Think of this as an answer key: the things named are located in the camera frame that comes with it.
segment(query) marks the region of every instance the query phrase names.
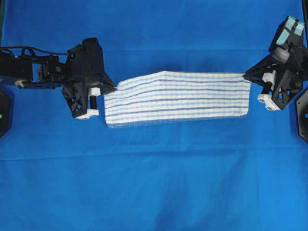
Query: blue stripe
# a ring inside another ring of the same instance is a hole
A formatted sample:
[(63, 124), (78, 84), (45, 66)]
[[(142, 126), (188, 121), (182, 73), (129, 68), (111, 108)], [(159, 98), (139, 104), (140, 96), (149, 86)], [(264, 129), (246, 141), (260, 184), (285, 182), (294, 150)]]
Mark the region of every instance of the blue stripe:
[(185, 119), (157, 119), (157, 120), (141, 120), (138, 122), (128, 122), (128, 123), (115, 123), (108, 124), (108, 128), (124, 128), (124, 127), (136, 127), (142, 125), (154, 125), (154, 124), (165, 124), (165, 123), (175, 123), (184, 121), (196, 121), (196, 120), (208, 120), (208, 119), (238, 119), (243, 118), (246, 115), (241, 116), (215, 116), (215, 117), (201, 117), (201, 118), (185, 118)]
[(128, 99), (134, 96), (146, 94), (146, 93), (151, 93), (151, 92), (160, 92), (160, 91), (221, 91), (221, 92), (250, 92), (250, 90), (223, 90), (223, 89), (158, 89), (158, 90), (148, 90), (144, 92), (139, 92), (134, 95), (130, 95), (127, 97), (118, 97), (118, 98), (111, 98), (111, 99), (105, 99), (105, 101), (110, 101), (110, 100), (123, 100), (123, 99)]
[(136, 103), (147, 103), (147, 102), (161, 102), (161, 101), (184, 101), (184, 100), (249, 100), (249, 98), (179, 98), (179, 99), (158, 99), (158, 100), (144, 100), (144, 101), (137, 101), (137, 102), (130, 102), (125, 104), (117, 104), (111, 107), (105, 107), (105, 109), (120, 107), (120, 106), (128, 106)]
[(155, 82), (183, 82), (183, 83), (247, 83), (244, 80), (237, 80), (237, 81), (227, 81), (227, 80), (223, 80), (223, 81), (192, 81), (192, 80), (170, 80), (170, 79), (157, 79), (157, 80), (153, 80), (151, 82), (146, 82), (146, 83), (140, 83), (137, 84), (135, 86), (129, 87), (129, 88), (125, 88), (125, 89), (118, 89), (119, 91), (122, 90), (130, 90), (133, 88), (136, 88), (138, 86), (141, 85), (145, 85), (145, 84), (151, 84), (151, 83), (155, 83)]
[[(232, 97), (241, 97), (243, 94), (218, 94), (218, 93), (181, 93), (181, 94), (155, 94), (155, 95), (147, 95), (147, 96), (140, 96), (136, 97), (133, 99), (126, 99), (122, 100), (122, 102), (128, 102), (131, 100), (151, 100), (153, 97), (171, 97), (171, 96), (176, 96), (176, 97), (198, 97), (198, 98), (203, 98), (203, 97), (223, 97), (223, 98), (232, 98)], [(105, 97), (105, 104), (110, 105), (114, 104), (117, 101), (114, 102), (106, 102), (106, 97)]]
[(118, 108), (118, 109), (113, 109), (110, 110), (108, 109), (108, 112), (117, 112), (120, 110), (132, 110), (132, 109), (140, 109), (140, 108), (148, 108), (148, 107), (173, 107), (173, 106), (190, 106), (190, 105), (201, 105), (201, 104), (222, 104), (222, 105), (227, 105), (227, 104), (233, 104), (236, 102), (197, 102), (197, 103), (170, 103), (170, 104), (154, 104), (154, 105), (149, 105), (149, 104), (144, 104), (143, 106), (136, 106), (136, 107), (127, 107), (127, 108)]
[(118, 89), (117, 91), (113, 92), (111, 96), (118, 96), (118, 95), (128, 95), (128, 94), (131, 94), (131, 93), (134, 93), (134, 92), (137, 92), (137, 91), (141, 91), (141, 90), (145, 90), (145, 89), (149, 89), (149, 88), (156, 88), (156, 87), (190, 87), (191, 89), (198, 89), (200, 87), (217, 87), (217, 88), (225, 88), (225, 87), (230, 87), (230, 88), (240, 88), (240, 89), (248, 89), (250, 88), (250, 85), (235, 85), (235, 84), (229, 84), (229, 85), (226, 85), (226, 84), (223, 84), (223, 85), (218, 85), (218, 84), (205, 84), (205, 85), (201, 85), (201, 84), (198, 84), (198, 85), (191, 85), (191, 84), (156, 84), (156, 85), (150, 85), (150, 86), (146, 86), (146, 87), (141, 87), (141, 88), (138, 88), (138, 89), (132, 89), (132, 90), (127, 90), (127, 91), (124, 91), (124, 90), (121, 90), (121, 89)]
[[(176, 116), (178, 116), (179, 118), (181, 118), (181, 116), (195, 116), (195, 115), (211, 115), (211, 114), (229, 114), (229, 113), (242, 113), (242, 110), (237, 110), (237, 111), (223, 111), (223, 112), (198, 112), (198, 113), (183, 113), (183, 114), (177, 114)], [(141, 118), (151, 118), (151, 117), (164, 117), (166, 115), (142, 115), (142, 116), (132, 116), (132, 117), (125, 117), (125, 118), (116, 118), (116, 119), (111, 119), (112, 122), (114, 121), (120, 121), (120, 120), (124, 120), (124, 119), (141, 119)]]
[(207, 79), (207, 78), (210, 78), (210, 79), (221, 79), (221, 78), (239, 78), (239, 77), (243, 77), (242, 74), (238, 74), (238, 76), (232, 76), (232, 77), (228, 77), (228, 76), (215, 76), (217, 75), (217, 73), (213, 73), (212, 76), (207, 76), (207, 77), (194, 77), (194, 76), (183, 76), (183, 75), (172, 75), (172, 74), (168, 74), (168, 73), (162, 73), (160, 75), (157, 75), (157, 76), (151, 76), (149, 78), (140, 78), (140, 77), (136, 77), (138, 78), (138, 80), (135, 80), (133, 81), (133, 79), (131, 80), (128, 80), (127, 83), (125, 82), (122, 82), (119, 84), (119, 86), (126, 86), (126, 85), (129, 85), (129, 84), (134, 84), (134, 83), (138, 83), (140, 81), (146, 81), (146, 80), (150, 80), (150, 79), (153, 79), (153, 78), (157, 78), (157, 77), (162, 77), (162, 76), (167, 76), (167, 77), (175, 77), (175, 78), (195, 78), (195, 79)]
[(152, 112), (173, 112), (173, 111), (185, 111), (185, 110), (206, 110), (206, 109), (227, 109), (227, 108), (248, 108), (241, 106), (229, 106), (229, 107), (186, 107), (186, 108), (172, 108), (172, 109), (156, 109), (156, 110), (145, 110), (145, 111), (136, 111), (136, 112), (120, 112), (111, 115), (105, 115), (105, 117), (110, 116), (119, 116), (119, 115), (130, 115), (130, 114), (141, 114), (141, 113), (152, 113)]

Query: black bracket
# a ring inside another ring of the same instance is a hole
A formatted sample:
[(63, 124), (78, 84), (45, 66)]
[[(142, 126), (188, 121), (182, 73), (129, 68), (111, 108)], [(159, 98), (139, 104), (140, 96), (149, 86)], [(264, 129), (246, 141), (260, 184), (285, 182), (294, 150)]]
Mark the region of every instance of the black bracket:
[(0, 138), (9, 130), (10, 98), (0, 89)]
[(298, 133), (308, 142), (308, 90), (297, 100), (296, 110)]

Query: black cable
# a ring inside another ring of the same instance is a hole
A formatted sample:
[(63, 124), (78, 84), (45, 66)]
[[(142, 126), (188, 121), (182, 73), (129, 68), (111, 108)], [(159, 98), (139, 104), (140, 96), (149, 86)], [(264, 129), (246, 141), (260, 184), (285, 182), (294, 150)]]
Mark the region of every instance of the black cable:
[(32, 49), (41, 53), (46, 53), (46, 54), (54, 54), (54, 55), (70, 55), (69, 53), (58, 53), (58, 52), (51, 52), (51, 51), (44, 51), (35, 47), (23, 47), (23, 46), (14, 46), (14, 47), (0, 47), (0, 50), (4, 49)]

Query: blue tablecloth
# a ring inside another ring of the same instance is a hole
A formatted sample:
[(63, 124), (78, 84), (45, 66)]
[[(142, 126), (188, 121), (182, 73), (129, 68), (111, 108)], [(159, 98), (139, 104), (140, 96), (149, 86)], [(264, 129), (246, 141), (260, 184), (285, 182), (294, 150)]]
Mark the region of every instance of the blue tablecloth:
[[(3, 46), (98, 37), (115, 83), (162, 70), (245, 72), (298, 0), (7, 0)], [(108, 129), (57, 90), (18, 90), (0, 139), (0, 230), (307, 230), (308, 144), (295, 105), (244, 119)]]

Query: towel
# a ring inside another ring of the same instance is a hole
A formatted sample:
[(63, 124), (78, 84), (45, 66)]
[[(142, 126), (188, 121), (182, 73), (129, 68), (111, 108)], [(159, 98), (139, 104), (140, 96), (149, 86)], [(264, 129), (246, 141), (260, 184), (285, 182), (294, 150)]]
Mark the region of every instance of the towel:
[(162, 71), (122, 81), (104, 96), (109, 128), (247, 115), (251, 83), (237, 73)]

